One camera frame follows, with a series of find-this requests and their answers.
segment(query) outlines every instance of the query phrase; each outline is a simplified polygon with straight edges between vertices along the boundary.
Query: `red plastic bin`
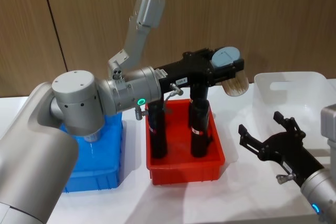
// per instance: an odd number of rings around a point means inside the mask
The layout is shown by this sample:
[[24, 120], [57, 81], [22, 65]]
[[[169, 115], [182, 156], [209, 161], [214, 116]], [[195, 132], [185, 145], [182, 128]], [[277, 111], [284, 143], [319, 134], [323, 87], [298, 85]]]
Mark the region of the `red plastic bin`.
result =
[[207, 155], [199, 158], [191, 155], [188, 106], [188, 99], [167, 103], [172, 113], [165, 114], [167, 155], [164, 158], [151, 157], [149, 125], [146, 120], [146, 162], [154, 185], [219, 179], [219, 168], [224, 165], [225, 157], [211, 109], [208, 134], [212, 135], [213, 140], [208, 146]]

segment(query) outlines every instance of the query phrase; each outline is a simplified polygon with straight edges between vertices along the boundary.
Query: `wood panel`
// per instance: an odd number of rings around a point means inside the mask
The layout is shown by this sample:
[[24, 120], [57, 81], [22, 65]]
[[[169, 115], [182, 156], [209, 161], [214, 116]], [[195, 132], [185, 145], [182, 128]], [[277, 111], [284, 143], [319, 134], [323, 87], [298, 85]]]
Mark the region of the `wood panel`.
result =
[[66, 68], [46, 0], [0, 0], [0, 97], [27, 95]]
[[[69, 69], [106, 77], [135, 0], [50, 0]], [[184, 51], [235, 46], [250, 81], [260, 72], [318, 71], [336, 78], [336, 0], [166, 0], [142, 66]]]

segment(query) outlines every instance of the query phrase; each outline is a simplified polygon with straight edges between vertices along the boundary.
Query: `blue plastic bin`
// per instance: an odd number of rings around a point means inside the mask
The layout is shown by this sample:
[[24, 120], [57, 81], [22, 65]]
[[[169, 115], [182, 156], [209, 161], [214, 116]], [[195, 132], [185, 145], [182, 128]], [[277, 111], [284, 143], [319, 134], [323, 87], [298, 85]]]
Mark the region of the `blue plastic bin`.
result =
[[83, 137], [73, 136], [79, 145], [79, 156], [63, 190], [103, 190], [119, 185], [119, 168], [122, 141], [122, 113], [105, 117], [100, 140], [89, 143]]

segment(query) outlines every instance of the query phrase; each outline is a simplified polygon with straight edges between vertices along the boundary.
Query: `white plastic bin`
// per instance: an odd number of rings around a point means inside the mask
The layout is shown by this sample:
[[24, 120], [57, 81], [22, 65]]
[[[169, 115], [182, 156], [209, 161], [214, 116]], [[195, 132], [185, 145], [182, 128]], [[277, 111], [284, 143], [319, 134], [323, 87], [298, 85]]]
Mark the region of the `white plastic bin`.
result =
[[321, 109], [336, 103], [336, 90], [316, 72], [261, 73], [254, 77], [253, 113], [261, 141], [285, 129], [273, 120], [275, 111], [294, 117], [306, 133], [304, 147], [315, 157], [329, 156], [321, 136]]

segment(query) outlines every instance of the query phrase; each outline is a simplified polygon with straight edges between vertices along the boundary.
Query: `blue indicator light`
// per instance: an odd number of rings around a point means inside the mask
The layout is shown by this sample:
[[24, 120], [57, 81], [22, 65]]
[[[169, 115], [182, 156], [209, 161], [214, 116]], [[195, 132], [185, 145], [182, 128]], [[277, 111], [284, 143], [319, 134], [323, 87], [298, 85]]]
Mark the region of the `blue indicator light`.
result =
[[316, 204], [313, 204], [313, 205], [311, 205], [311, 206], [313, 207], [313, 209], [315, 210], [315, 212], [316, 212], [317, 214], [320, 213], [320, 208], [319, 208]]
[[146, 103], [146, 100], [141, 98], [138, 100], [138, 105], [144, 105]]

